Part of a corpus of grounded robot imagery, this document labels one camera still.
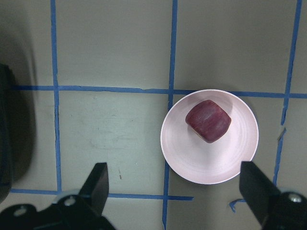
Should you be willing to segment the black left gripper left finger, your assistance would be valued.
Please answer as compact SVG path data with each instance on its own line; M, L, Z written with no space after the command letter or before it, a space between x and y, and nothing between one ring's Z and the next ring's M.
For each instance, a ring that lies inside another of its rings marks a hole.
M10 206L0 213L2 230L113 230L102 216L109 193L106 163L97 163L77 194L67 194L38 211L31 204Z

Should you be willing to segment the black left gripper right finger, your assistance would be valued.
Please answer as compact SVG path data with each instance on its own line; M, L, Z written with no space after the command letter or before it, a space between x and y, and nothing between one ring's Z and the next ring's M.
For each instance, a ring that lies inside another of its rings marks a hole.
M241 162L239 190L263 230L307 228L307 198L281 191L252 161Z

